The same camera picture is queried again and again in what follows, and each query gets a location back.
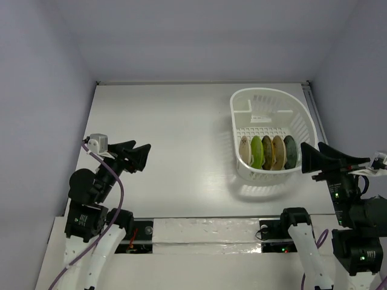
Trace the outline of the yellow patterned plate brown rim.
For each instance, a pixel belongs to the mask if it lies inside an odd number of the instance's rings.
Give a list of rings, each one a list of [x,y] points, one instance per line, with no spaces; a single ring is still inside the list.
[[[268,135],[262,138],[262,146],[264,149],[264,163],[262,168],[264,170],[271,170],[275,161],[275,153],[272,139]]]

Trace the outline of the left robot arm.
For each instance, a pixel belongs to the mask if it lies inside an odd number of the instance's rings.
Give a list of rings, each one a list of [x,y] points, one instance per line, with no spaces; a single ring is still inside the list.
[[[119,243],[133,234],[132,212],[122,208],[123,172],[145,169],[150,144],[134,140],[109,144],[104,134],[91,134],[82,148],[99,166],[78,169],[70,177],[63,270],[51,289],[98,289]]]

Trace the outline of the lime green plate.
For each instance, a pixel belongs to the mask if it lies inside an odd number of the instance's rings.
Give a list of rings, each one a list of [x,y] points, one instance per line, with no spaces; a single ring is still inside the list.
[[[251,140],[252,159],[250,166],[254,169],[261,169],[264,163],[264,149],[259,136],[254,136]]]

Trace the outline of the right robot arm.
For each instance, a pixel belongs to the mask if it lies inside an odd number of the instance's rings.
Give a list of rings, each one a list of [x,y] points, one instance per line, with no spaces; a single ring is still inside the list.
[[[344,154],[320,142],[317,148],[301,143],[302,173],[316,182],[325,181],[337,217],[339,230],[332,230],[333,254],[350,276],[359,272],[377,274],[383,262],[380,238],[386,237],[386,199],[363,195],[369,177],[386,174],[386,153],[373,159]],[[286,208],[278,222],[279,232],[291,237],[311,289],[338,289],[324,270],[313,234],[310,215],[304,208]]]

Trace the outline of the cream plate with dark spot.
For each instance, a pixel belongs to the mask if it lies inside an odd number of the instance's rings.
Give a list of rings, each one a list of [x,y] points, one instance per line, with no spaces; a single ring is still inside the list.
[[[244,135],[241,137],[241,140],[239,142],[239,149],[238,149],[239,155],[241,157],[241,160],[246,164],[250,165],[252,161],[252,148],[250,141],[248,138]]]

